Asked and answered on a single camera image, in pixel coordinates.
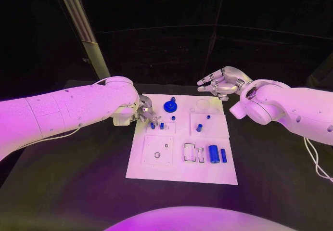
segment table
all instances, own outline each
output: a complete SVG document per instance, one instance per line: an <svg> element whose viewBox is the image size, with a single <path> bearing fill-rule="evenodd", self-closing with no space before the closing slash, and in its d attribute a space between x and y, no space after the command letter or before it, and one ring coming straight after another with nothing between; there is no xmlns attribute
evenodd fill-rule
<svg viewBox="0 0 333 231"><path fill-rule="evenodd" d="M138 93L210 95L193 86L134 86ZM223 110L239 185L126 179L135 123L115 127L106 119L25 148L0 188L0 229L102 230L158 208L207 206L301 231L331 230L333 186L314 172L302 137L276 122L236 120L227 109L237 98L230 95ZM333 175L333 149L312 143Z"/></svg>

